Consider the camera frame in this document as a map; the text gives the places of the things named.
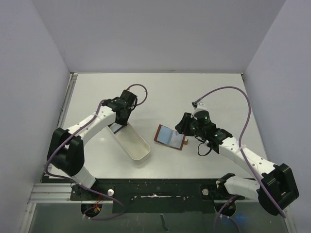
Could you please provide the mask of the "credit card with dark stripe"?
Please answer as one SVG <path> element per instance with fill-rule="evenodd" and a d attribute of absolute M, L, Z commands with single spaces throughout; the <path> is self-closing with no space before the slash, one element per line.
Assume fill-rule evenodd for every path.
<path fill-rule="evenodd" d="M 117 124 L 117 123 L 114 123 L 112 125 L 109 126 L 109 129 L 111 130 L 111 132 L 113 134 L 116 134 L 118 133 L 120 130 L 122 130 L 124 128 L 123 125 L 120 125 L 120 124 Z"/>

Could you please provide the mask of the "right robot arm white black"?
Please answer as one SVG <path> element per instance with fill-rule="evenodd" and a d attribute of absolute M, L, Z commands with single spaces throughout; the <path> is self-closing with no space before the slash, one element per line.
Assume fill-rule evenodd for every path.
<path fill-rule="evenodd" d="M 198 139 L 253 177 L 250 180 L 227 173 L 216 181 L 219 197 L 226 199 L 230 195 L 238 195 L 256 200 L 274 216 L 282 214 L 285 208 L 298 199 L 299 191 L 288 165 L 274 164 L 239 144 L 231 133 L 211 122 L 208 111 L 184 113 L 175 129 L 180 134 Z"/>

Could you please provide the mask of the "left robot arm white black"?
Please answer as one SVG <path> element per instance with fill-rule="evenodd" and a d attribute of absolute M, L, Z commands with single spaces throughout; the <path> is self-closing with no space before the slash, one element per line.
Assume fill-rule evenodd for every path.
<path fill-rule="evenodd" d="M 128 90 L 119 97 L 101 100 L 94 113 L 72 127 L 57 128 L 53 134 L 47 155 L 45 172 L 53 177 L 65 178 L 48 172 L 52 164 L 82 187 L 82 194 L 89 200 L 98 196 L 96 178 L 85 168 L 84 146 L 97 133 L 114 123 L 126 126 L 138 98 Z"/>

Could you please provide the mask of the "brown leather card holder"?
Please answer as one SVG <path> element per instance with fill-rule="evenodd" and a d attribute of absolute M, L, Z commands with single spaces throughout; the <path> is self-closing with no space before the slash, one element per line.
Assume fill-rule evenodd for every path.
<path fill-rule="evenodd" d="M 164 125 L 161 125 L 159 124 L 158 128 L 157 128 L 157 131 L 156 131 L 156 134 L 155 134 L 155 137 L 154 137 L 154 141 L 156 143 L 159 143 L 161 145 L 164 145 L 166 147 L 169 147 L 169 148 L 172 148 L 168 145 L 169 143 L 169 139 L 172 135 L 172 131 L 174 131 L 173 129 L 170 129 Z M 183 144 L 182 144 L 182 148 L 184 145 L 187 145 L 188 144 L 188 141 L 189 139 L 184 135 L 184 141 L 183 141 Z"/>

